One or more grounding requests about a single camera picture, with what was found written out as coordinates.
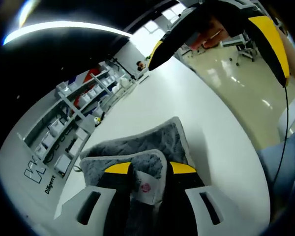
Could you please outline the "person's right hand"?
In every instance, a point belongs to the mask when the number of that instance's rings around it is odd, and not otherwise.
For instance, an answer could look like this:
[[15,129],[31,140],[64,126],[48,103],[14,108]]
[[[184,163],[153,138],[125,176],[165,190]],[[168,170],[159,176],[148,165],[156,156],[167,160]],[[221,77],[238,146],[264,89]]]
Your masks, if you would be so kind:
[[198,34],[196,40],[189,46],[192,50],[199,47],[209,49],[218,45],[221,41],[228,39],[230,36],[224,26],[216,19],[211,17],[209,27]]

